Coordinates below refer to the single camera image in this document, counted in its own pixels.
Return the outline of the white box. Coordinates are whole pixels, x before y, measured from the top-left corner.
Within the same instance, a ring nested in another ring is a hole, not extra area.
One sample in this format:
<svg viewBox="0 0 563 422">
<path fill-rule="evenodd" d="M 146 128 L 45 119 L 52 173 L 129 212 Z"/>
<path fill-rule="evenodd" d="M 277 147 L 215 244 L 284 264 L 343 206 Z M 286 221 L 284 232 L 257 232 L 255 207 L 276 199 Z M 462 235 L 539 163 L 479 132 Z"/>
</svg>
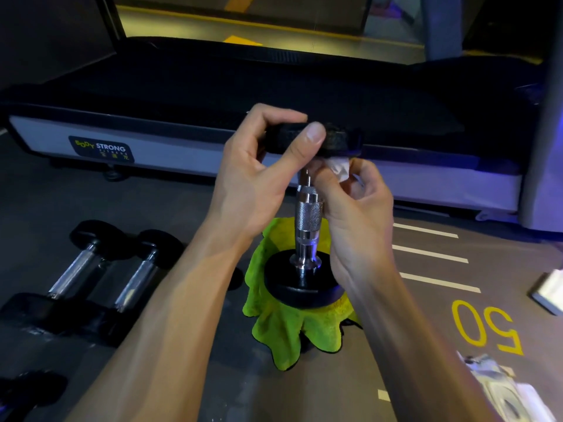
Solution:
<svg viewBox="0 0 563 422">
<path fill-rule="evenodd" d="M 542 274 L 529 291 L 529 297 L 555 316 L 563 316 L 563 269 Z"/>
</svg>

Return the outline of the grey pillar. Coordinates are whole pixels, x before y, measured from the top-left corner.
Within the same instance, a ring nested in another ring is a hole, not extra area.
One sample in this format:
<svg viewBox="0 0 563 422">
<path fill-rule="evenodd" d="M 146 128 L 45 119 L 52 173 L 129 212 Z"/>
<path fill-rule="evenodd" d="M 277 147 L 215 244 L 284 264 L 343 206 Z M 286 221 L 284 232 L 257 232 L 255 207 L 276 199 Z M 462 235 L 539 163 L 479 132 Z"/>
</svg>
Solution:
<svg viewBox="0 0 563 422">
<path fill-rule="evenodd" d="M 462 56 L 462 0 L 420 0 L 426 61 Z"/>
</svg>

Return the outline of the green microfiber cloth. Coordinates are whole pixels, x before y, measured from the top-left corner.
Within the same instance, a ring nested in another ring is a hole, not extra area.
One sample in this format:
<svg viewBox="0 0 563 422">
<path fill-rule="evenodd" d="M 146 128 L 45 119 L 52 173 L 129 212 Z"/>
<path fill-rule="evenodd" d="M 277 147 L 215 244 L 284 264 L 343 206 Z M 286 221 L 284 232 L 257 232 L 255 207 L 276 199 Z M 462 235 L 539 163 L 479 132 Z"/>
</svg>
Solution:
<svg viewBox="0 0 563 422">
<path fill-rule="evenodd" d="M 256 318 L 252 336 L 270 349 L 280 371 L 289 370 L 298 362 L 306 342 L 322 352 L 337 353 L 342 347 L 342 327 L 362 328 L 345 293 L 328 306 L 297 309 L 268 292 L 264 284 L 267 259 L 281 251 L 294 250 L 294 245 L 294 218 L 274 218 L 263 230 L 244 276 L 249 291 L 243 314 Z"/>
</svg>

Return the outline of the person's left hand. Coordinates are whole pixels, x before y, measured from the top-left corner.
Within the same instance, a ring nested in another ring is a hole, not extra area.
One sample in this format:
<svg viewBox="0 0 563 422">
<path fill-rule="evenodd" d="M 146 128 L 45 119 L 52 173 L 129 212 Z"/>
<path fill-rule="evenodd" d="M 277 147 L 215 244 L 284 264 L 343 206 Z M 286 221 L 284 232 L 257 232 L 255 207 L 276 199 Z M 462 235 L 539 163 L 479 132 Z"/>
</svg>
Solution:
<svg viewBox="0 0 563 422">
<path fill-rule="evenodd" d="M 267 127 L 306 120 L 304 113 L 261 103 L 250 109 L 225 144 L 206 230 L 228 240 L 252 240 L 273 219 L 287 188 L 269 184 L 270 166 L 259 160 L 259 147 Z"/>
</svg>

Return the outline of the black dumbbell with knurled handle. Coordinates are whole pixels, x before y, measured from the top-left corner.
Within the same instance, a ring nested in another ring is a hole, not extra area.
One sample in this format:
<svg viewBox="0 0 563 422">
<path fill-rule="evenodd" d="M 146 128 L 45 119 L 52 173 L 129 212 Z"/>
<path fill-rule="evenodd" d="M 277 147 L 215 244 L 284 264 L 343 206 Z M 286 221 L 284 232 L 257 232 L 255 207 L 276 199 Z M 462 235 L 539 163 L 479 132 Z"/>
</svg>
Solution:
<svg viewBox="0 0 563 422">
<path fill-rule="evenodd" d="M 305 122 L 282 123 L 266 128 L 264 146 L 270 154 L 283 154 L 307 126 Z M 326 138 L 317 152 L 322 158 L 343 157 L 349 161 L 362 153 L 360 129 L 323 124 Z M 272 255 L 264 266 L 264 285 L 283 304 L 297 309 L 315 309 L 336 302 L 344 293 L 331 270 L 329 255 L 318 252 L 323 200 L 313 186 L 307 168 L 298 175 L 294 213 L 294 250 Z"/>
</svg>

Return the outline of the wipes packet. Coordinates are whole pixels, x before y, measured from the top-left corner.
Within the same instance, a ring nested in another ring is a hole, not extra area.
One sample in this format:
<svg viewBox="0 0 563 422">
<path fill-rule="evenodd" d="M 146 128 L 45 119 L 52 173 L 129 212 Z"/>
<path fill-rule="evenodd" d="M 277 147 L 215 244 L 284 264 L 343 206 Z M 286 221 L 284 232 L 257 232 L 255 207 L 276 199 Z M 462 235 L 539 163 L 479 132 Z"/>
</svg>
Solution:
<svg viewBox="0 0 563 422">
<path fill-rule="evenodd" d="M 458 356 L 504 422 L 557 422 L 536 389 L 530 384 L 516 382 L 514 373 L 491 356 L 464 357 L 460 353 Z"/>
</svg>

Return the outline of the person's right hand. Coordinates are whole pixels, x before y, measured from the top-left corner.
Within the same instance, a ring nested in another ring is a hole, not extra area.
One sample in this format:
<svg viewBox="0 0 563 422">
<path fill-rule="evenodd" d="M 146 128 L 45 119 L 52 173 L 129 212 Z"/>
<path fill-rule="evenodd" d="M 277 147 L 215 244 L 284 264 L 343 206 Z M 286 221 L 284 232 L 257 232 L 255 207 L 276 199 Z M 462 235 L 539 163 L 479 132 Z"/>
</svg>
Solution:
<svg viewBox="0 0 563 422">
<path fill-rule="evenodd" d="M 391 298 L 400 288 L 392 251 L 393 197 L 375 164 L 362 168 L 364 191 L 341 189 L 338 215 L 326 218 L 330 264 L 350 299 Z"/>
</svg>

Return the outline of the white wipe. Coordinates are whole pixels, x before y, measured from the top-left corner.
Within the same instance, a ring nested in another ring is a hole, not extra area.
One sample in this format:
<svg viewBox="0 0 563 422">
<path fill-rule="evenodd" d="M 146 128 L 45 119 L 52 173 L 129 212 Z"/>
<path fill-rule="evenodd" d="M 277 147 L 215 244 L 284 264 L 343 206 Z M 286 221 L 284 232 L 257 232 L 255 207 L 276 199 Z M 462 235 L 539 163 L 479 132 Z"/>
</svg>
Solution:
<svg viewBox="0 0 563 422">
<path fill-rule="evenodd" d="M 366 160 L 359 157 L 330 157 L 325 160 L 327 177 L 345 192 L 364 191 L 362 168 Z"/>
</svg>

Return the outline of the person's left forearm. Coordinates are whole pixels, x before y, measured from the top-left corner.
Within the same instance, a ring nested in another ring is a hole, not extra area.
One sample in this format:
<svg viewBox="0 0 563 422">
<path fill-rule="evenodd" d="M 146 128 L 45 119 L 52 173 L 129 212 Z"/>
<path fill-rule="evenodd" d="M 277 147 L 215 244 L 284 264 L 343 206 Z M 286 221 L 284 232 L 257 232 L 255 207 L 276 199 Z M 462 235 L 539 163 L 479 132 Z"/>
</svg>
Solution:
<svg viewBox="0 0 563 422">
<path fill-rule="evenodd" d="M 209 216 L 65 422 L 196 422 L 231 277 L 268 222 Z"/>
</svg>

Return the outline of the person's right forearm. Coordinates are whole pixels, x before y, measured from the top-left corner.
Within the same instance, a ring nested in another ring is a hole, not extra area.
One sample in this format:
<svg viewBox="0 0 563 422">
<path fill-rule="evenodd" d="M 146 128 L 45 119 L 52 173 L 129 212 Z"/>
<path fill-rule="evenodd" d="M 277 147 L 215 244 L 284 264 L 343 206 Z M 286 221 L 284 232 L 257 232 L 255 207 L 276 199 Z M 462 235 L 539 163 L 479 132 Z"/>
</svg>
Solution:
<svg viewBox="0 0 563 422">
<path fill-rule="evenodd" d="M 398 422 L 504 422 L 394 266 L 333 272 L 360 320 Z"/>
</svg>

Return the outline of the black and grey treadmill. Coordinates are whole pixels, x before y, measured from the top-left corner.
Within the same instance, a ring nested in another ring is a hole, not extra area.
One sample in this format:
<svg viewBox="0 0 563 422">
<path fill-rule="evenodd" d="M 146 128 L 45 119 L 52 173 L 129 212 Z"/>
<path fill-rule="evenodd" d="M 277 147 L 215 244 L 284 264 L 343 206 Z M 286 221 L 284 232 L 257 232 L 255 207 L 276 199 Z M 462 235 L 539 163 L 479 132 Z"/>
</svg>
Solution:
<svg viewBox="0 0 563 422">
<path fill-rule="evenodd" d="M 0 0 L 0 127 L 32 154 L 215 176 L 257 103 L 360 129 L 398 201 L 563 234 L 563 53 L 372 61 L 126 36 L 114 0 Z"/>
</svg>

